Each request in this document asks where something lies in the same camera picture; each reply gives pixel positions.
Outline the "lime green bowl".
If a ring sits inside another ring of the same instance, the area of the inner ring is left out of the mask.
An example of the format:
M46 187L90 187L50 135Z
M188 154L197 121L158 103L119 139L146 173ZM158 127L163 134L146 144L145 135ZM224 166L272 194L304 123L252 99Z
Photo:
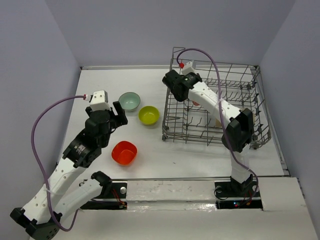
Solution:
M140 122L145 126L152 126L157 123L160 117L159 110L154 106L144 106L138 112Z

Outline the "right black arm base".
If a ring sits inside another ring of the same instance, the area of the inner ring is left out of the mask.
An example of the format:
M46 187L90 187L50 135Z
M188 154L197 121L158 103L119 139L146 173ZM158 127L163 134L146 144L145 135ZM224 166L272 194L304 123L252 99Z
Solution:
M260 192L252 197L256 190L256 182L249 185L249 189L241 193L235 193L231 189L229 181L218 181L214 183L215 205L218 210L234 209L263 209Z

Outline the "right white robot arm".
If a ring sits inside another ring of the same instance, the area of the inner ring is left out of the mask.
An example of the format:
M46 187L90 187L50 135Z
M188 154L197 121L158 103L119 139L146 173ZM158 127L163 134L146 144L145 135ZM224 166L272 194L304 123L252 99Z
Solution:
M193 101L218 119L222 127L221 141L230 152L230 190L235 196L246 193L254 173L246 163L243 151L249 147L254 133L254 117L250 109L240 109L222 98L220 74L217 73L218 92L214 92L193 71L182 75L170 70L162 78L178 102Z

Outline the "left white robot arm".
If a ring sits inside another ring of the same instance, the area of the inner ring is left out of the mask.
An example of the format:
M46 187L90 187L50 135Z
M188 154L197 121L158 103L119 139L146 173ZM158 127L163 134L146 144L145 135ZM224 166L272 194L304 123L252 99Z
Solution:
M112 179L102 171L94 172L76 190L66 193L108 146L114 130L128 123L123 111L115 114L112 109L93 110L89 106L85 111L88 119L84 129L66 147L51 176L44 178L42 188L27 204L10 213L34 240L51 240L60 230L70 231L62 226L63 220L77 215L89 200L110 194Z

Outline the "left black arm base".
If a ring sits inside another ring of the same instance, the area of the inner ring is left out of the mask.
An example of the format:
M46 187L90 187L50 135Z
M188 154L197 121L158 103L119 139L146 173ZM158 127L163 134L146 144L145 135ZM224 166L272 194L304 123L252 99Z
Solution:
M103 188L101 194L80 207L81 210L126 210L127 187L126 181L114 181L110 189Z

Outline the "orange square plastic bowl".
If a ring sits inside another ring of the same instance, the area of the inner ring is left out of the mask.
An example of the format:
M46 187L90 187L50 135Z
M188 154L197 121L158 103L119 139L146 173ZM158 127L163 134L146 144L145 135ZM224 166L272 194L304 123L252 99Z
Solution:
M112 159L121 166L129 166L138 154L137 147L129 141L120 141L111 152Z

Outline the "celadon green ceramic bowl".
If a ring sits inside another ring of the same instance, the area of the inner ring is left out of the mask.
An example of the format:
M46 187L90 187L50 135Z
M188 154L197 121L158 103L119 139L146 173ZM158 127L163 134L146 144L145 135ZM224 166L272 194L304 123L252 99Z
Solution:
M125 92L119 97L118 101L126 112L133 112L140 105L141 98L135 92Z

